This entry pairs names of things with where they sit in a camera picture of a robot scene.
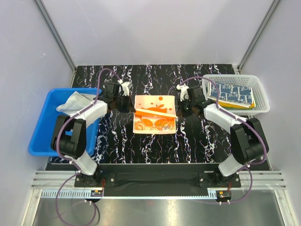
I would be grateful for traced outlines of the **cream orange patterned towel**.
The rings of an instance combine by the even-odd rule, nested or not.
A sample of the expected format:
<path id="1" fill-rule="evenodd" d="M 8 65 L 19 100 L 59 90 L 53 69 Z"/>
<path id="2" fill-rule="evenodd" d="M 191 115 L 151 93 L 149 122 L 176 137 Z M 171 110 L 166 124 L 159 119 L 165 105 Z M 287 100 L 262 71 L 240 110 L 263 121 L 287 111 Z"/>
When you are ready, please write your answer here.
<path id="1" fill-rule="evenodd" d="M 175 96 L 136 95 L 133 132 L 135 134 L 174 134 L 176 128 Z"/>

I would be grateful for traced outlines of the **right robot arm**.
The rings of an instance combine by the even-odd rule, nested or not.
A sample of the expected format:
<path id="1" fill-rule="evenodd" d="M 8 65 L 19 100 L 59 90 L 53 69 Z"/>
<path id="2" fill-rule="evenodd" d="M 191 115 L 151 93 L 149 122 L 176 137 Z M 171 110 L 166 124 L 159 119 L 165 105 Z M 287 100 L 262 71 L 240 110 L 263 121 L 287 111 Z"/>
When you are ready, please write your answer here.
<path id="1" fill-rule="evenodd" d="M 231 154 L 213 173 L 216 185 L 225 186 L 234 174 L 250 163 L 260 164 L 266 160 L 269 146 L 258 119 L 246 119 L 217 106 L 216 102 L 205 98 L 201 87 L 177 85 L 176 89 L 180 94 L 179 116 L 203 115 L 230 134 Z"/>

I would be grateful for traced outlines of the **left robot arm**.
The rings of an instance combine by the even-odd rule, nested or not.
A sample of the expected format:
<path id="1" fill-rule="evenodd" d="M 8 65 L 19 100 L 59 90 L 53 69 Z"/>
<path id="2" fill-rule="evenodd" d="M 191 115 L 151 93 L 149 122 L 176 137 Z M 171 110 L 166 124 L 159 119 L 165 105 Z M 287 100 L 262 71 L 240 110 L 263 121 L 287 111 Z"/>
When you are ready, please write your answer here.
<path id="1" fill-rule="evenodd" d="M 99 185 L 102 175 L 86 151 L 87 128 L 113 109 L 121 113 L 134 112 L 130 96 L 132 87 L 129 81 L 108 82 L 103 91 L 97 91 L 86 103 L 79 105 L 78 100 L 74 100 L 68 104 L 69 110 L 74 112 L 60 114 L 56 119 L 50 147 L 73 164 L 91 186 Z"/>

